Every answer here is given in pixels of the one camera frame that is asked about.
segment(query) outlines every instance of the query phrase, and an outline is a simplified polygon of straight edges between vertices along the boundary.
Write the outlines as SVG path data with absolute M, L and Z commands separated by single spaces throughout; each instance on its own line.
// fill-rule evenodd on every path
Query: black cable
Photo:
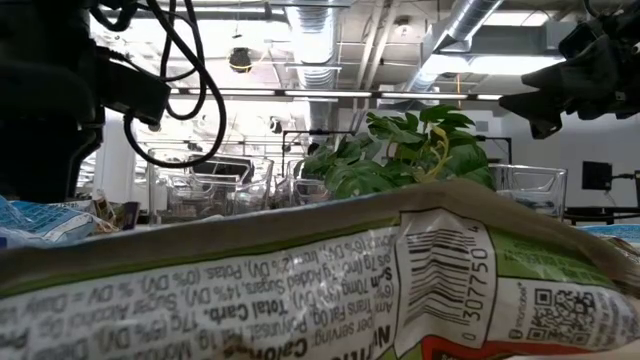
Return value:
M 202 48 L 202 39 L 200 38 L 200 30 L 198 29 L 198 21 L 197 21 L 197 18 L 196 18 L 196 13 L 195 13 L 195 11 L 193 9 L 193 2 L 192 2 L 192 0 L 184 0 L 184 4 L 185 4 L 185 7 L 187 9 L 187 16 L 189 17 L 189 20 L 193 23 L 193 26 L 194 26 L 193 36 L 194 36 L 194 42 L 195 42 L 195 45 L 196 45 L 196 54 L 197 54 L 198 60 L 204 64 L 205 63 L 204 50 Z M 176 12 L 176 7 L 177 7 L 177 1 L 176 0 L 169 0 L 169 12 L 175 13 Z M 169 19 L 168 19 L 168 21 L 166 23 L 167 23 L 167 26 L 171 27 L 171 29 L 173 30 L 174 17 L 173 16 L 169 16 Z M 171 44 L 174 43 L 174 42 L 175 42 L 175 39 L 172 39 L 169 36 L 169 33 L 167 32 L 167 36 L 166 36 L 165 42 L 164 42 L 164 48 L 162 49 L 162 58 L 160 59 L 160 76 L 164 77 L 164 76 L 167 75 L 167 65 L 169 63 L 169 55 L 171 53 Z M 193 119 L 196 115 L 198 115 L 198 113 L 200 113 L 200 110 L 202 110 L 202 107 L 204 106 L 204 102 L 205 102 L 205 99 L 206 99 L 206 96 L 207 96 L 207 94 L 206 94 L 207 83 L 205 82 L 205 79 L 202 76 L 202 74 L 200 74 L 199 78 L 200 78 L 200 93 L 198 94 L 198 100 L 196 101 L 196 105 L 193 107 L 193 110 L 191 110 L 187 114 L 178 114 L 171 107 L 171 103 L 168 103 L 167 104 L 167 113 L 169 115 L 171 115 L 171 117 L 173 117 L 173 118 L 175 118 L 177 120 L 190 120 L 190 119 Z
M 107 28 L 110 31 L 124 31 L 126 30 L 129 25 L 131 24 L 131 19 L 133 18 L 133 16 L 135 15 L 135 12 L 137 9 L 141 9 L 141 10 L 146 10 L 146 11 L 151 11 L 149 9 L 149 7 L 147 5 L 144 4 L 138 4 L 133 2 L 131 5 L 125 5 L 128 6 L 126 9 L 123 7 L 123 10 L 120 11 L 120 14 L 118 15 L 118 20 L 115 23 L 112 23 L 102 12 L 102 10 L 100 10 L 100 8 L 96 5 L 94 7 L 91 8 L 91 14 L 93 15 L 93 17 L 100 23 L 102 24 L 105 28 Z M 182 21 L 184 21 L 187 25 L 189 25 L 189 27 L 191 28 L 191 31 L 195 32 L 197 29 L 195 28 L 195 26 L 193 25 L 193 23 L 191 21 L 189 21 L 189 19 L 187 19 L 186 17 L 178 14 L 177 12 L 171 12 L 171 11 L 166 11 L 166 10 L 162 10 L 162 12 L 164 14 L 168 14 L 170 16 L 175 16 L 177 18 L 180 18 Z M 180 81 L 183 79 L 188 78 L 189 76 L 193 75 L 196 72 L 195 67 L 192 68 L 191 70 L 180 74 L 180 75 L 176 75 L 176 76 L 172 76 L 172 77 L 166 77 L 166 76 L 158 76 L 156 74 L 152 74 L 151 72 L 147 71 L 146 69 L 140 67 L 139 65 L 135 64 L 131 59 L 129 59 L 128 57 L 117 53 L 115 51 L 110 51 L 109 56 L 113 59 L 116 59 L 118 61 L 122 61 L 122 62 L 126 62 L 127 64 L 133 66 L 136 70 L 148 75 L 148 76 L 152 76 L 155 77 L 156 79 L 163 81 L 163 82 L 174 82 L 174 81 Z
M 205 67 L 204 63 L 200 61 L 200 59 L 191 51 L 191 49 L 189 49 L 189 46 L 180 38 L 180 35 L 178 35 L 178 33 L 173 28 L 171 21 L 168 20 L 163 14 L 162 8 L 160 8 L 160 5 L 158 5 L 157 0 L 147 0 L 147 4 L 149 6 L 149 9 L 153 12 L 156 19 L 164 29 L 164 31 L 167 32 L 167 37 L 170 38 L 171 41 L 173 41 L 176 44 L 176 46 L 178 47 L 178 49 L 180 49 L 180 51 L 182 51 L 182 53 L 187 58 L 187 60 L 189 60 L 189 62 L 196 69 L 196 71 L 200 75 L 200 78 L 203 79 L 206 86 L 209 87 L 209 89 L 211 90 L 211 93 L 213 94 L 213 97 L 215 98 L 216 103 L 218 104 L 218 113 L 220 116 L 220 119 L 219 119 L 220 122 L 218 125 L 218 134 L 216 135 L 216 139 L 213 143 L 213 146 L 211 147 L 211 150 L 209 150 L 208 153 L 204 154 L 202 157 L 197 158 L 195 160 L 182 162 L 182 163 L 170 163 L 170 162 L 161 161 L 153 158 L 152 156 L 147 154 L 144 150 L 142 150 L 140 145 L 138 145 L 135 138 L 133 137 L 133 133 L 131 129 L 131 123 L 133 122 L 133 115 L 130 112 L 125 114 L 123 119 L 124 134 L 125 134 L 125 137 L 127 138 L 127 141 L 129 142 L 133 150 L 136 152 L 136 154 L 140 155 L 140 157 L 142 157 L 144 160 L 146 160 L 147 162 L 153 165 L 164 167 L 164 168 L 170 168 L 170 169 L 182 169 L 182 168 L 197 166 L 211 159 L 215 155 L 215 153 L 218 151 L 218 149 L 220 148 L 220 145 L 222 145 L 222 141 L 224 140 L 224 135 L 227 130 L 227 110 L 224 106 L 224 98 L 222 97 L 220 90 L 216 86 L 215 81 L 213 81 L 211 74 L 209 74 L 209 72 L 207 71 L 207 68 Z M 190 0 L 185 0 L 185 5 L 187 7 L 187 11 L 189 13 L 192 13 L 194 15 L 193 17 L 195 18 L 195 12 L 193 11 L 193 3 Z M 194 21 L 194 19 L 191 18 L 191 16 L 189 17 L 189 19 L 194 23 L 194 25 L 196 25 L 196 21 Z M 196 25 L 196 31 L 194 33 L 194 37 L 197 38 L 196 47 L 200 50 L 200 53 L 203 53 L 202 42 L 200 41 L 200 34 L 199 34 L 199 30 L 197 30 L 197 25 Z
M 93 17 L 109 31 L 122 32 L 129 28 L 131 20 L 137 10 L 138 6 L 135 1 L 130 1 L 127 4 L 124 4 L 115 23 L 112 23 L 111 20 L 104 15 L 98 4 L 92 6 L 89 11 L 91 15 L 93 15 Z
M 142 66 L 136 64 L 135 62 L 133 62 L 133 60 L 131 60 L 125 54 L 119 53 L 119 52 L 117 52 L 115 50 L 111 50 L 111 49 L 108 49 L 108 48 L 98 47 L 97 50 L 98 50 L 98 54 L 99 55 L 102 53 L 102 51 L 104 51 L 104 52 L 106 52 L 105 55 L 107 57 L 109 57 L 111 59 L 114 59 L 114 60 L 117 60 L 117 61 L 125 62 L 125 63 L 131 65 L 134 69 L 138 70 L 139 72 L 141 72 L 141 73 L 143 73 L 143 74 L 145 74 L 147 76 L 156 78 L 156 79 L 158 79 L 158 80 L 160 80 L 162 82 L 174 82 L 174 81 L 182 80 L 182 79 L 185 79 L 185 78 L 191 76 L 194 72 L 196 72 L 196 68 L 193 68 L 193 69 L 187 71 L 186 73 L 183 73 L 183 74 L 180 74 L 180 75 L 176 75 L 176 76 L 172 76 L 172 77 L 158 76 L 156 74 L 151 73 L 150 71 L 148 71 L 147 69 L 143 68 Z
M 591 1 L 582 0 L 582 3 L 584 4 L 584 9 L 587 10 L 589 15 L 593 16 L 594 18 L 597 18 L 600 15 L 591 7 Z

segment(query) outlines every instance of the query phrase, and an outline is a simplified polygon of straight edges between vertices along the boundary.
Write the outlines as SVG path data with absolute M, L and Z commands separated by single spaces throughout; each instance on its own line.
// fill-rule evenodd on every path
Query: ceiling duct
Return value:
M 305 6 L 287 7 L 285 12 L 291 25 L 296 62 L 319 65 L 297 70 L 300 86 L 311 90 L 335 88 L 335 68 L 321 65 L 331 65 L 335 60 L 338 10 Z M 334 130 L 334 111 L 332 102 L 309 101 L 309 129 Z
M 429 58 L 434 51 L 460 44 L 464 51 L 471 46 L 471 38 L 491 16 L 503 0 L 457 0 L 448 18 L 429 25 L 422 42 L 423 63 L 405 91 L 426 92 L 439 74 L 430 73 Z

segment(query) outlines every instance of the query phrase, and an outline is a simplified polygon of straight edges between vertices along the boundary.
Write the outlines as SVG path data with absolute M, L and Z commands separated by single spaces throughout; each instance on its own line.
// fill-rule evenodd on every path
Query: plastic packaging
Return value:
M 640 337 L 638 274 L 614 244 L 457 180 L 2 252 L 0 358 L 588 353 Z
M 0 249 L 70 246 L 113 227 L 91 214 L 93 201 L 44 205 L 0 196 Z

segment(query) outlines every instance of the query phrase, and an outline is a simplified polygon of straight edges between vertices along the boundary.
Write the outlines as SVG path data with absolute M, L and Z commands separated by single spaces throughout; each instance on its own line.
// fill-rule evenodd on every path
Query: leaf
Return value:
M 440 120 L 444 119 L 444 116 L 449 113 L 449 111 L 458 110 L 455 106 L 451 105 L 436 105 L 430 108 L 423 109 L 420 111 L 420 121 L 423 123 L 438 123 Z
M 476 137 L 466 131 L 455 130 L 447 134 L 449 147 L 454 148 L 462 145 L 471 145 L 477 142 Z
M 384 169 L 384 176 L 393 182 L 396 187 L 415 184 L 416 182 L 413 178 L 413 168 L 402 161 L 389 161 L 384 166 Z
M 395 188 L 392 182 L 381 176 L 383 172 L 384 168 L 371 160 L 362 160 L 351 165 L 340 164 L 327 173 L 325 185 L 338 199 Z
M 367 133 L 360 133 L 355 138 L 360 143 L 360 150 L 364 153 L 365 160 L 373 159 L 382 148 L 382 143 L 374 141 Z
M 370 119 L 369 131 L 380 140 L 415 143 L 422 140 L 420 134 L 411 130 L 402 130 L 390 118 Z
M 463 124 L 463 125 L 473 125 L 475 126 L 476 123 L 469 119 L 469 117 L 467 115 L 464 114 L 460 114 L 460 113 L 446 113 L 443 116 L 444 120 L 442 121 L 444 122 L 451 122 L 452 124 Z
M 380 149 L 382 149 L 382 143 L 378 141 L 372 141 L 371 143 L 369 143 L 369 145 L 362 149 L 364 150 L 364 159 L 373 159 L 380 152 Z
M 324 175 L 336 160 L 331 144 L 325 143 L 313 153 L 313 155 L 304 159 L 304 167 L 302 174 L 304 177 L 313 177 L 313 175 Z
M 450 174 L 495 190 L 487 155 L 480 146 L 476 144 L 457 146 L 450 150 L 450 156 L 451 159 L 445 164 Z
M 340 142 L 340 146 L 336 151 L 336 158 L 344 160 L 345 163 L 352 163 L 360 160 L 362 157 L 362 149 L 360 142 L 344 140 Z
M 420 124 L 418 117 L 412 113 L 405 113 L 404 116 L 407 118 L 407 130 L 418 131 L 418 125 Z

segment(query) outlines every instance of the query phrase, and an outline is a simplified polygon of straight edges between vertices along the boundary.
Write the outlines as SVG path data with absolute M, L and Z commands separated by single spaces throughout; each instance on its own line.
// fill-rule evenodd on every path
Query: ceiling light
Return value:
M 220 94 L 225 96 L 273 96 L 276 92 L 259 89 L 220 89 Z
M 469 72 L 487 75 L 523 75 L 562 61 L 562 58 L 549 56 L 478 56 L 469 62 Z
M 466 94 L 439 94 L 439 93 L 382 93 L 386 99 L 411 99 L 411 100 L 465 100 Z
M 284 64 L 285 69 L 342 70 L 342 65 Z
M 284 92 L 286 96 L 293 97 L 357 97 L 368 98 L 371 97 L 371 92 L 368 91 L 315 91 L 315 90 L 287 90 Z
M 486 100 L 486 101 L 496 101 L 499 100 L 502 95 L 478 95 L 478 100 Z

